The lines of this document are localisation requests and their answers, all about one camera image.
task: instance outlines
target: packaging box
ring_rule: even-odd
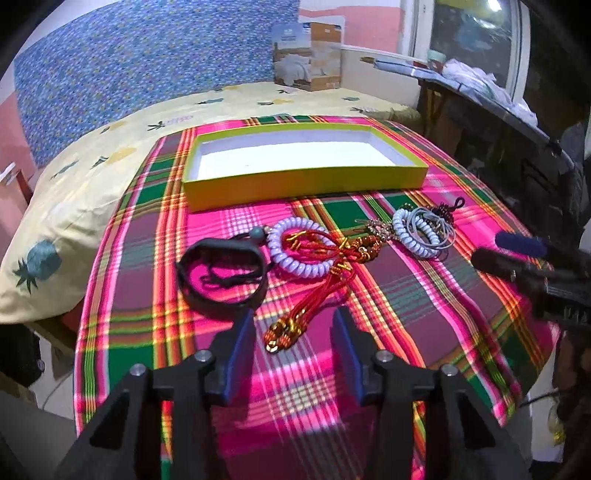
[[[211,129],[183,172],[189,211],[333,192],[420,188],[427,165],[366,118]]]
[[[341,27],[289,23],[271,30],[275,83],[309,92],[340,88]]]

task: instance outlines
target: open box lid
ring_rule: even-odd
[[[310,194],[418,188],[426,172],[426,164],[385,128],[284,123],[197,136],[183,185],[191,211],[199,211]]]

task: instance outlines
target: blue patterned wall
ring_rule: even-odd
[[[55,30],[15,59],[35,163],[85,133],[191,93],[272,80],[271,27],[299,0],[121,0]]]

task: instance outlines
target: red tassel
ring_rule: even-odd
[[[325,245],[317,239],[318,235],[329,238],[334,245]],[[263,341],[270,353],[291,347],[306,331],[322,303],[350,284],[356,274],[347,262],[364,263],[372,260],[381,247],[379,238],[374,235],[357,238],[350,243],[346,238],[339,241],[329,233],[307,230],[285,233],[281,240],[284,249],[297,251],[302,258],[319,261],[333,259],[335,262],[326,279],[265,332]]]

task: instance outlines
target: black wristband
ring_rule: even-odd
[[[202,277],[205,284],[222,288],[259,282],[257,289],[247,298],[237,302],[217,301],[198,292],[191,284],[189,268],[195,262],[207,266],[208,275]],[[254,267],[249,273],[222,278],[213,273],[212,267]],[[176,264],[178,287],[189,307],[208,318],[235,320],[246,310],[256,310],[267,294],[267,261],[261,250],[249,241],[204,238],[190,246]]]

